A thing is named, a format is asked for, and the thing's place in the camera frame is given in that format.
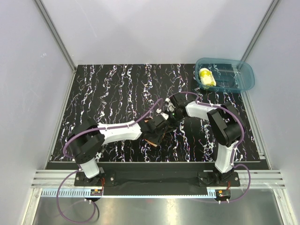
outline white panel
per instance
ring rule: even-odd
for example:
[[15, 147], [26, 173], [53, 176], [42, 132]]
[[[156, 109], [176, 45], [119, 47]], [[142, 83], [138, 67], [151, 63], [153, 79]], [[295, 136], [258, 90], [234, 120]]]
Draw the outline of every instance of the white panel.
[[90, 161], [86, 163], [79, 164], [82, 170], [84, 171], [84, 174], [87, 178], [92, 178], [94, 176], [97, 176], [100, 173], [99, 167], [97, 166], [97, 163], [95, 161], [95, 158], [91, 159]]
[[213, 109], [214, 108], [210, 106], [198, 105], [196, 102], [191, 102], [186, 106], [186, 111], [188, 116], [197, 117], [204, 120], [209, 120], [207, 112]]
[[0, 3], [0, 218], [19, 224], [71, 71], [33, 0]]
[[248, 63], [255, 73], [249, 92], [271, 163], [280, 169], [300, 221], [300, 1], [281, 1]]
[[271, 0], [43, 0], [77, 64], [240, 59]]
[[[129, 126], [130, 124], [133, 124], [133, 121], [127, 122], [127, 123], [118, 123], [118, 124], [102, 124], [98, 123], [99, 128], [110, 128], [107, 130], [101, 130], [100, 133], [103, 134], [104, 137], [104, 144], [108, 144], [111, 142], [117, 142], [117, 141], [122, 141], [122, 140], [136, 140], [138, 139], [141, 135], [141, 127], [136, 123], [133, 126]], [[124, 128], [117, 128], [117, 129], [111, 129], [113, 127], [117, 126], [128, 126]]]

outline blue plastic container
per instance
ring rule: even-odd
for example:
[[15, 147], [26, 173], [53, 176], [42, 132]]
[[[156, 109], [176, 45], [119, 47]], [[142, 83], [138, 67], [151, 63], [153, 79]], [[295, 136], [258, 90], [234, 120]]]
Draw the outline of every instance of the blue plastic container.
[[[206, 86], [201, 83], [199, 71], [207, 68], [217, 83], [216, 86]], [[241, 93], [253, 88], [255, 80], [251, 66], [243, 61], [202, 58], [196, 62], [195, 78], [200, 88], [211, 91]]]

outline black table surface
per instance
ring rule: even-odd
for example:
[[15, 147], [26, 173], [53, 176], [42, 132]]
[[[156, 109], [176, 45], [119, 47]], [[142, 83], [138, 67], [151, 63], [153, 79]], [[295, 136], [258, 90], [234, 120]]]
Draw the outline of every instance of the black table surface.
[[[209, 67], [213, 73], [232, 70], [230, 64]], [[74, 126], [87, 118], [108, 124], [137, 120], [157, 99], [179, 91], [197, 93], [205, 103], [232, 102], [246, 125], [245, 138], [238, 146], [235, 160], [260, 161], [241, 95], [200, 89], [194, 64], [79, 65], [50, 161], [70, 161], [64, 157], [62, 148]], [[144, 140], [114, 142], [99, 149], [96, 159], [98, 162], [207, 162], [215, 160], [216, 153], [209, 122], [188, 118], [156, 148]]]

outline black mount bracket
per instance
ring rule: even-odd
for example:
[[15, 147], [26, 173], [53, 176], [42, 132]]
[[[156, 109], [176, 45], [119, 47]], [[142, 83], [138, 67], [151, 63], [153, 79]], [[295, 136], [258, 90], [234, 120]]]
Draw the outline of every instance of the black mount bracket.
[[88, 179], [84, 172], [77, 172], [75, 176], [74, 186], [81, 186], [81, 187], [87, 187], [87, 186], [95, 186], [100, 187], [102, 186], [101, 179], [104, 178], [105, 183], [104, 187], [112, 187], [114, 186], [115, 180], [116, 180], [116, 173], [113, 170], [105, 171], [104, 173], [100, 173], [97, 176]]
[[215, 172], [199, 172], [198, 173], [200, 187], [228, 187], [230, 181], [231, 187], [240, 187], [240, 178], [237, 172], [232, 172], [230, 176], [223, 180], [216, 179]]

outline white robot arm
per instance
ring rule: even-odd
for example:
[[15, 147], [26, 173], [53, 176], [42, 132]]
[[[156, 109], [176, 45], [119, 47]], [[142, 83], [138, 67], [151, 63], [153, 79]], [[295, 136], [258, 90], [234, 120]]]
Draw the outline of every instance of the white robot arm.
[[[177, 93], [166, 99], [167, 110], [157, 111], [154, 118], [148, 118], [138, 123], [131, 121], [123, 124], [96, 124], [86, 121], [74, 129], [69, 139], [74, 135], [91, 128], [105, 128], [90, 132], [75, 139], [69, 149], [77, 164], [81, 166], [87, 178], [99, 174], [95, 155], [101, 146], [121, 140], [136, 140], [142, 138], [154, 146], [158, 146], [165, 133], [176, 130], [179, 122], [185, 117], [196, 117], [210, 121], [214, 136], [218, 142], [218, 154], [215, 171], [220, 179], [224, 179], [233, 171], [232, 156], [235, 155], [234, 145], [241, 137], [241, 128], [234, 118], [222, 109], [203, 106], [195, 101], [186, 100], [185, 95]], [[238, 113], [230, 102], [222, 105], [240, 120]]]

